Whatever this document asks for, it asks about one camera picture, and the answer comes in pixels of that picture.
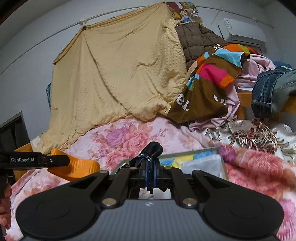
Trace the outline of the person's left hand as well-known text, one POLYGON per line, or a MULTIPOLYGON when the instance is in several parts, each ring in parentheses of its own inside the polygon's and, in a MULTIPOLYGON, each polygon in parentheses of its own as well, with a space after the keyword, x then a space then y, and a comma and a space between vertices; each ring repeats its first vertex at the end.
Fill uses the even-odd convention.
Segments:
POLYGON ((4 190, 3 198, 1 198, 0 221, 1 226, 6 230, 11 228, 11 185, 8 184, 4 190))

